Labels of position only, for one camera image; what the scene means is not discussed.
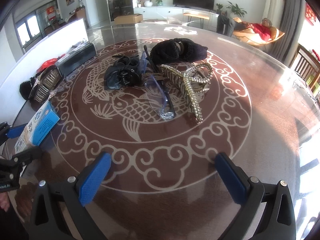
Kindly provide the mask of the person's left hand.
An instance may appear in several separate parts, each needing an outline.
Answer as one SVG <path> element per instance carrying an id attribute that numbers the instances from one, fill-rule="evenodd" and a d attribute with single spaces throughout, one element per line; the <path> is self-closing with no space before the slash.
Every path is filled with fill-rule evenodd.
<path id="1" fill-rule="evenodd" d="M 10 207 L 10 200 L 8 197 L 8 193 L 7 192 L 1 192 L 0 193 L 0 208 L 2 210 L 4 210 L 5 212 L 8 211 Z"/>

